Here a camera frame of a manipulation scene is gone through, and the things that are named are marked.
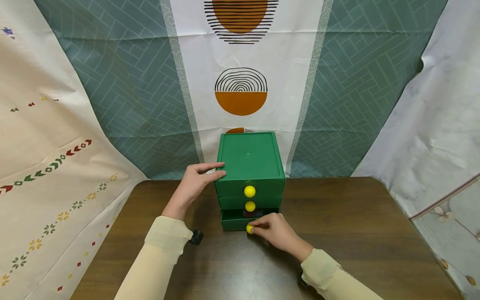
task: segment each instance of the sleeve cuff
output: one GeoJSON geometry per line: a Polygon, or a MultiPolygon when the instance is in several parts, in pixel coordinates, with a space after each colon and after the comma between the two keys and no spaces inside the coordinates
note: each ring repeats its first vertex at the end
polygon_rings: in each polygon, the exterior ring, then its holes
{"type": "Polygon", "coordinates": [[[309,286],[326,290],[329,286],[330,279],[336,270],[341,269],[341,265],[337,263],[325,251],[313,249],[312,253],[306,260],[301,263],[303,274],[301,278],[309,286]]]}
{"type": "Polygon", "coordinates": [[[180,253],[183,253],[183,247],[192,238],[192,235],[193,233],[183,221],[159,216],[148,231],[145,244],[160,249],[179,250],[180,253]]]}

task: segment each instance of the white fabric panel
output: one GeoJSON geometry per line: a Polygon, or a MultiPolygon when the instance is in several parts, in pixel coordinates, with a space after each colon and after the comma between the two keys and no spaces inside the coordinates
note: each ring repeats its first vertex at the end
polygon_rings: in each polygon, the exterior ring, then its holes
{"type": "Polygon", "coordinates": [[[480,2],[449,1],[423,70],[352,176],[381,180],[465,299],[480,299],[480,2]]]}
{"type": "Polygon", "coordinates": [[[480,172],[480,2],[449,1],[405,91],[352,176],[414,216],[480,172]]]}
{"type": "Polygon", "coordinates": [[[33,1],[0,2],[0,299],[68,299],[136,183],[33,1]]]}
{"type": "Polygon", "coordinates": [[[220,39],[207,21],[212,17],[204,12],[203,1],[170,4],[205,161],[216,161],[220,134],[243,127],[274,131],[285,168],[323,1],[279,1],[273,15],[267,15],[273,18],[269,34],[251,45],[229,44],[220,39]],[[258,111],[235,115],[217,102],[216,80],[232,68],[252,68],[265,77],[267,98],[258,111]]]}

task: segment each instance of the black clip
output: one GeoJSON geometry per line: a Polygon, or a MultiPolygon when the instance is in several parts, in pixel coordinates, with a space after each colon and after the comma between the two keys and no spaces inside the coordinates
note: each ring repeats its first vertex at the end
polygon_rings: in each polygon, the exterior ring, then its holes
{"type": "Polygon", "coordinates": [[[200,245],[200,242],[202,241],[203,238],[204,238],[204,234],[200,230],[195,229],[193,231],[192,238],[188,242],[190,244],[198,246],[198,245],[200,245]]]}
{"type": "Polygon", "coordinates": [[[303,279],[301,278],[301,276],[303,275],[303,273],[300,273],[298,278],[297,278],[297,284],[302,287],[303,289],[307,289],[308,288],[308,284],[303,281],[303,279]]]}

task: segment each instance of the yellow drawer handle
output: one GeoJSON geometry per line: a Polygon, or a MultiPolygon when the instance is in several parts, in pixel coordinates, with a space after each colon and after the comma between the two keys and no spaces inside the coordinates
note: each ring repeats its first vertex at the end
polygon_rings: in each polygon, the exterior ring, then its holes
{"type": "Polygon", "coordinates": [[[245,203],[245,209],[248,211],[248,212],[252,212],[255,210],[255,202],[253,201],[247,201],[247,203],[245,203]]]}
{"type": "Polygon", "coordinates": [[[252,198],[253,196],[255,196],[255,188],[251,185],[247,185],[245,187],[245,189],[243,190],[243,193],[245,194],[245,196],[247,196],[248,198],[252,198]]]}
{"type": "Polygon", "coordinates": [[[253,233],[252,233],[252,228],[253,228],[252,225],[248,225],[248,224],[247,224],[247,232],[248,232],[248,233],[253,234],[253,233]]]}

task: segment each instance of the wooden table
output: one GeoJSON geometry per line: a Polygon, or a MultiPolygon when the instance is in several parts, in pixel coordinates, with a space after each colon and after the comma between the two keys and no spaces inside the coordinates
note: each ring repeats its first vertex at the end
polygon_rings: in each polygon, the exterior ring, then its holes
{"type": "MultiPolygon", "coordinates": [[[[177,181],[139,184],[115,221],[73,300],[109,300],[140,251],[177,181]]],[[[384,299],[462,299],[383,185],[371,178],[287,180],[281,211],[296,232],[324,249],[384,299]]],[[[165,299],[321,299],[297,286],[299,263],[246,232],[223,232],[209,186],[185,220],[205,237],[189,243],[165,299]]]]}

